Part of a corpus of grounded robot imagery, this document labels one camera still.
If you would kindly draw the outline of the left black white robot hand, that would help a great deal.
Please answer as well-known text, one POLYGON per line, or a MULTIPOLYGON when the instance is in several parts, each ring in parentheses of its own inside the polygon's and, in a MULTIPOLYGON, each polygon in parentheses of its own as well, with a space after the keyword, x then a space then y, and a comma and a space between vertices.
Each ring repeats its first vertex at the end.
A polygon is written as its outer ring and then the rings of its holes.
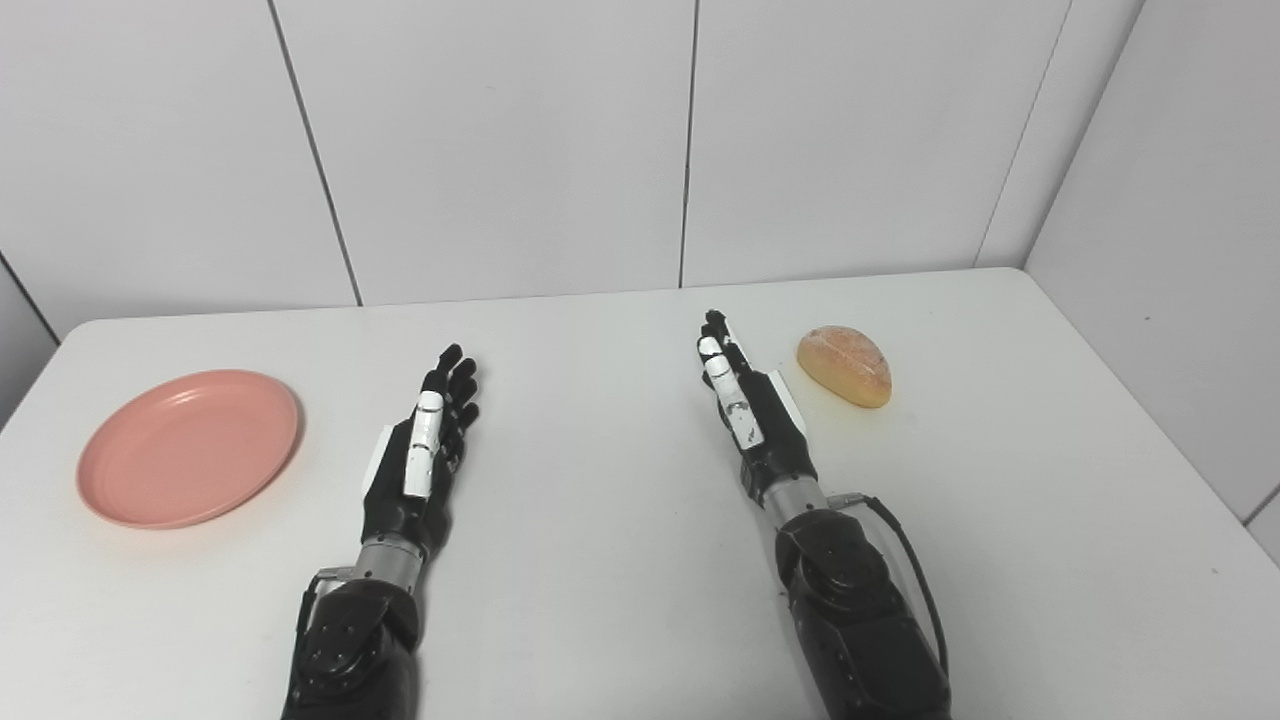
POLYGON ((361 541, 393 536, 438 553, 449 539, 451 496, 480 416, 477 364, 451 345, 422 380, 410 416, 390 428, 364 497, 361 541))

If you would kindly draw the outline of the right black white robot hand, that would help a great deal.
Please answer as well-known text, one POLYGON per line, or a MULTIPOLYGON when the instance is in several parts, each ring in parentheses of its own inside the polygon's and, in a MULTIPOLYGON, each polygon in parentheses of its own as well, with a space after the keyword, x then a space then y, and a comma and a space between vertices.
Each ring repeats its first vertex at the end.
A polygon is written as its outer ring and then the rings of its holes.
POLYGON ((701 379, 716 396, 718 413, 741 457, 740 482, 748 497, 763 505, 773 486, 817 478, 805 433, 776 374, 753 368, 727 316, 710 309, 698 338, 701 379))

